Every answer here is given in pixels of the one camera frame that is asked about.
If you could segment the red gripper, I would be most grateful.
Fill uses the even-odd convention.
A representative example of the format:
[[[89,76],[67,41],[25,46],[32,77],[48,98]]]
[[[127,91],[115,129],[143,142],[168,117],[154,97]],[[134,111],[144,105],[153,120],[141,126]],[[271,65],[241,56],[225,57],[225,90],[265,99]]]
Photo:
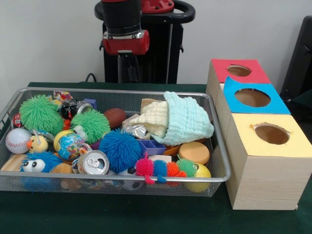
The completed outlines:
[[[144,55],[149,49],[150,35],[147,30],[127,36],[111,36],[108,32],[103,34],[103,46],[107,54],[123,56],[123,79],[130,79],[131,66],[133,80],[139,80],[138,60],[136,55]]]

